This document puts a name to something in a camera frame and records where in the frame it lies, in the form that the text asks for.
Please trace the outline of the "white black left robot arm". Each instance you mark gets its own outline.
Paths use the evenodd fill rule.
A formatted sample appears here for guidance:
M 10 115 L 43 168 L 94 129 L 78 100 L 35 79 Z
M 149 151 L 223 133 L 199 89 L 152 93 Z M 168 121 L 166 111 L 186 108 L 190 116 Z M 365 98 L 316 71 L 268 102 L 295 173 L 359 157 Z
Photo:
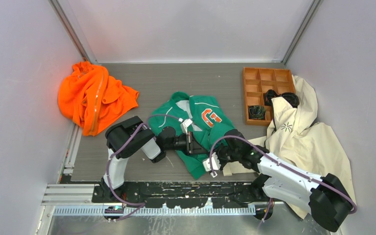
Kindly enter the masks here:
M 183 133 L 177 136 L 174 128 L 166 127 L 156 136 L 138 116 L 115 124 L 106 131 L 109 157 L 101 184 L 105 187 L 104 196 L 111 202 L 122 198 L 121 186 L 124 184 L 128 159 L 139 150 L 153 163 L 165 158 L 168 150 L 181 151 L 189 156 L 208 153 L 195 139 L 193 132 L 188 130 L 192 120 L 165 114 L 163 116 L 177 120 Z

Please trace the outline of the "green varsity jacket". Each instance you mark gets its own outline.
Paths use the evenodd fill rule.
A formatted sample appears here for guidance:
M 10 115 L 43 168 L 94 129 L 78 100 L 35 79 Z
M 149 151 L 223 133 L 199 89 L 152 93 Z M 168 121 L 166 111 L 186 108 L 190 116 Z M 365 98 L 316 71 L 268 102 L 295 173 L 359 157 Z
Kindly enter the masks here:
M 188 130 L 193 132 L 194 138 L 207 151 L 217 139 L 235 129 L 214 96 L 175 92 L 167 102 L 153 111 L 152 116 L 148 124 L 156 135 L 164 128 L 172 127 L 178 136 L 183 133 L 178 119 L 191 119 Z

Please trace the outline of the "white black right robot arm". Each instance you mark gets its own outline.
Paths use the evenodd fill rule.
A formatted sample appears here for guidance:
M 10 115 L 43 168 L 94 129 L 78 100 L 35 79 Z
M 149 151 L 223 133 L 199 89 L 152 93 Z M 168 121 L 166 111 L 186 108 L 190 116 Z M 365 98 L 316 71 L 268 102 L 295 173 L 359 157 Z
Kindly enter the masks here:
M 252 194 L 258 201 L 279 199 L 307 213 L 324 229 L 336 232 L 357 205 L 340 179 L 298 168 L 268 149 L 252 144 L 236 129 L 228 131 L 211 146 L 209 158 L 222 165 L 239 162 L 258 173 Z

